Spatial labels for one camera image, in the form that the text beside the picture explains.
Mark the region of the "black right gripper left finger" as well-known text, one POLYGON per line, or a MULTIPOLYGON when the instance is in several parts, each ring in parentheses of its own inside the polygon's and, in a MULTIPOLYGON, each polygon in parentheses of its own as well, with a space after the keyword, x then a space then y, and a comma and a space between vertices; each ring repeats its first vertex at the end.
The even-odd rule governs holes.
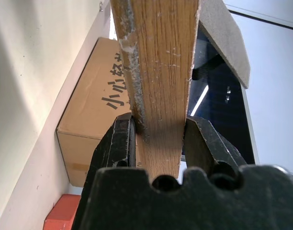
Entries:
POLYGON ((81 225, 98 169, 106 167, 135 167, 135 149, 135 122, 132 114, 125 113, 117 116, 93 152, 80 202, 72 224, 73 230, 78 230, 81 225))

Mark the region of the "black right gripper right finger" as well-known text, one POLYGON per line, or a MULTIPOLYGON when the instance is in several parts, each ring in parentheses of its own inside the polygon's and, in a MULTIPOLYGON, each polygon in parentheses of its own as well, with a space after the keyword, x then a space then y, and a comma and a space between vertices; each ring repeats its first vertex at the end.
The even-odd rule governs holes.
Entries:
POLYGON ((247 165, 235 146, 201 117, 188 117, 183 137, 183 153, 188 168, 205 173, 237 173, 247 165))

